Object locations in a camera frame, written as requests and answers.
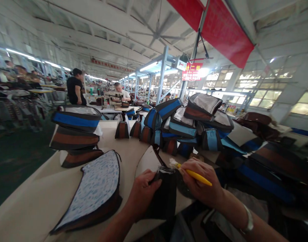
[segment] human arm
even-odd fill
[[[81,92],[80,92],[80,90],[81,90],[81,87],[76,85],[76,86],[75,86],[75,92],[76,92],[76,95],[77,95],[77,97],[78,97],[78,102],[77,102],[78,105],[81,105],[81,104],[82,104]]]
[[[154,193],[161,186],[162,180],[148,184],[155,174],[147,169],[135,179],[125,206],[103,231],[99,241],[119,242],[125,239],[133,224],[143,217]]]
[[[205,177],[212,183],[212,186],[207,186],[195,180],[186,173],[185,169],[192,170]],[[194,197],[220,212],[239,232],[241,232],[240,229],[244,230],[247,227],[248,214],[244,205],[233,194],[221,187],[211,166],[190,159],[181,166],[180,172]],[[246,241],[287,241],[252,211],[251,214],[254,223],[253,230],[246,234],[241,232]]]

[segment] hand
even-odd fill
[[[161,179],[148,185],[155,174],[156,172],[151,172],[150,169],[147,169],[134,181],[128,200],[123,208],[124,213],[128,214],[134,222],[143,217],[153,199],[154,193],[161,186]]]
[[[191,177],[185,170],[191,170],[206,178],[212,183],[212,186],[203,184],[202,182]],[[184,162],[179,169],[183,176],[183,181],[188,186],[192,195],[205,205],[217,208],[225,196],[225,190],[221,187],[215,170],[212,166],[201,162],[195,158],[191,158]]]

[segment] man at sewing machine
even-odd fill
[[[116,92],[121,92],[122,95],[123,95],[123,98],[121,99],[121,101],[129,102],[130,101],[130,95],[127,91],[125,91],[121,88],[120,83],[115,82],[114,86],[115,86]],[[113,102],[116,102],[116,103],[120,103],[121,101],[119,99],[113,99]]]

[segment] bracelet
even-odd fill
[[[249,209],[244,205],[244,208],[246,209],[247,211],[247,215],[248,215],[248,224],[247,224],[247,227],[245,229],[240,229],[240,231],[243,233],[243,234],[246,234],[246,233],[249,233],[250,231],[253,230],[254,228],[254,222],[253,222],[253,216],[251,214],[251,212],[249,211]]]

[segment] ceiling fan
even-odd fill
[[[151,41],[151,43],[149,44],[149,47],[152,46],[152,44],[154,43],[155,40],[160,41],[163,45],[166,45],[164,43],[164,41],[162,40],[162,38],[166,38],[166,39],[175,39],[175,40],[184,40],[185,38],[183,37],[176,37],[176,36],[169,36],[169,35],[161,35],[161,33],[165,30],[167,24],[171,21],[174,21],[175,18],[175,13],[173,13],[172,11],[170,11],[165,19],[165,21],[162,23],[162,25],[160,26],[160,16],[161,16],[161,8],[162,8],[162,1],[161,1],[161,7],[160,7],[160,14],[158,16],[157,19],[157,23],[156,23],[156,30],[154,31],[152,29],[151,26],[149,26],[149,24],[146,22],[146,20],[134,9],[135,13],[137,14],[137,16],[140,18],[140,20],[143,22],[144,25],[146,25],[148,27],[148,29],[150,31],[152,31],[153,34],[146,34],[146,33],[142,33],[142,32],[137,32],[137,31],[130,31],[131,33],[134,34],[141,34],[141,35],[149,35],[149,36],[153,36],[153,39]]]

